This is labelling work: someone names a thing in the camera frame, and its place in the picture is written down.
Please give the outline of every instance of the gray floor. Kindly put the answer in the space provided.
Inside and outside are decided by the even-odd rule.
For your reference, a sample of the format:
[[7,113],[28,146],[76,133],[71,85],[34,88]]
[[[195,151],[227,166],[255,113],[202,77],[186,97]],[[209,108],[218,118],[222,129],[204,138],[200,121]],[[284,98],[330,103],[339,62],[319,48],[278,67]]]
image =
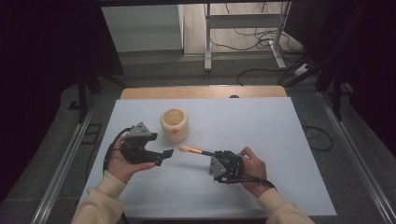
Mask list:
[[[276,69],[276,63],[270,53],[215,55],[211,73],[204,71],[202,55],[188,57],[177,51],[123,53],[120,59],[125,77],[119,79],[136,87],[237,85],[236,77],[244,70]],[[280,76],[281,73],[275,72],[254,72],[245,74],[240,81],[245,85],[274,85]],[[323,104],[313,90],[316,79],[311,77],[287,89],[298,115],[307,124],[325,130],[333,140],[331,150],[312,150],[312,152],[338,216],[312,218],[317,223],[384,223]],[[121,88],[117,85],[103,78],[100,80],[103,91],[95,95],[97,104],[90,120],[92,125],[102,125],[95,143],[100,143],[100,137],[104,135],[112,108],[121,93]],[[18,183],[0,206],[0,223],[28,223],[33,219],[37,206],[77,128],[78,111],[68,109],[69,105],[77,100],[76,86],[64,91],[62,105],[46,138]],[[344,124],[376,180],[386,192],[391,204],[396,204],[395,158],[357,115],[348,103],[347,97],[342,99],[342,115]],[[311,147],[323,148],[330,144],[324,134],[317,138],[309,138],[316,133],[307,132],[306,135]],[[85,135],[82,141],[91,140],[91,135]],[[81,144],[78,147],[55,204],[51,207],[47,223],[70,222],[85,186],[87,168],[89,171],[94,161],[96,149],[95,144]]]

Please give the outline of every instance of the person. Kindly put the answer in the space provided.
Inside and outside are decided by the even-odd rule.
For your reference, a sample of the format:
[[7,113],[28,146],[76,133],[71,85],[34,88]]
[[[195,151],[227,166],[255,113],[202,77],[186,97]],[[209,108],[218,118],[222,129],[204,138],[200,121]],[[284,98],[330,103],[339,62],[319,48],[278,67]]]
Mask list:
[[[131,164],[125,160],[120,154],[121,143],[125,138],[122,136],[117,140],[101,182],[89,188],[89,196],[78,206],[72,223],[117,223],[123,211],[119,197],[128,181],[135,173],[155,166],[154,162]],[[245,147],[238,155],[245,164],[245,174],[267,178],[265,162],[249,147]],[[267,224],[314,223],[295,204],[285,202],[275,189],[253,182],[242,185],[257,198],[268,216]]]

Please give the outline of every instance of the forearm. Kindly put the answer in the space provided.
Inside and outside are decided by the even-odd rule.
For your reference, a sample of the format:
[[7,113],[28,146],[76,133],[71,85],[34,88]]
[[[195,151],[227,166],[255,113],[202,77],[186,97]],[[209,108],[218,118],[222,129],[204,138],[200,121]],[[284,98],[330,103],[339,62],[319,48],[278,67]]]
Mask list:
[[314,223],[295,204],[285,202],[275,189],[268,189],[258,199],[267,213],[267,224]]
[[126,184],[107,171],[95,188],[89,189],[89,197],[79,205],[72,223],[117,223],[123,205],[119,197]]

